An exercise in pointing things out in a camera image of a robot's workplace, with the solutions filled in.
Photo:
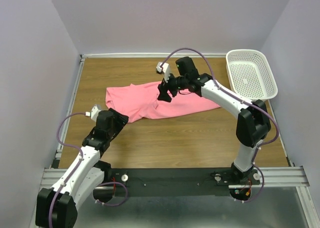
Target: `wooden tabletop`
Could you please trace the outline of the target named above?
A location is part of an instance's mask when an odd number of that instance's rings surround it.
[[[95,104],[107,109],[107,87],[138,85],[161,81],[155,66],[161,58],[87,58],[84,62],[73,112],[90,111]],[[173,73],[175,60],[169,63]],[[209,73],[201,58],[193,58],[199,73]],[[230,88],[225,58],[209,58],[217,80]],[[181,117],[150,120],[141,119],[127,124],[112,141],[101,160],[114,168],[203,168],[229,167],[237,156],[236,119],[218,108]],[[81,146],[95,123],[83,116],[71,118],[66,142]],[[275,135],[272,126],[266,140]],[[64,147],[60,168],[67,168],[77,150]],[[288,166],[280,140],[263,146],[256,164],[262,167]]]

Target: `laundry basket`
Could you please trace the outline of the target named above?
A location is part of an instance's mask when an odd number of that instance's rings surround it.
[[[252,100],[275,97],[278,87],[266,56],[256,50],[232,50],[226,56],[231,90]]]

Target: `white connector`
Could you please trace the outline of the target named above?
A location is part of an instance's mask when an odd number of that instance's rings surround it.
[[[168,82],[171,73],[170,65],[168,63],[164,63],[161,67],[161,64],[162,62],[158,62],[156,71],[159,74],[163,74],[165,82]]]
[[[101,107],[100,107],[100,105],[95,105],[95,106],[91,109],[91,113],[90,113],[91,120],[93,120],[93,121],[96,122],[99,112],[101,112]]]

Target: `pink towel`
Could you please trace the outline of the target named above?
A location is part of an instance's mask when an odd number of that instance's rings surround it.
[[[142,85],[131,84],[128,87],[108,87],[105,103],[108,108],[129,116],[129,122],[135,122],[142,117],[150,119],[177,117],[219,107],[216,103],[194,93],[188,95],[178,93],[170,103],[158,101],[159,84],[160,82],[151,82]]]

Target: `white wall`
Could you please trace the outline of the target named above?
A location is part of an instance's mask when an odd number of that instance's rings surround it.
[[[289,0],[52,0],[81,54],[261,49]]]
[[[288,156],[303,165],[320,214],[320,3],[290,0],[262,52],[279,93],[272,100]]]
[[[0,0],[0,227],[29,227],[78,62],[51,0]]]

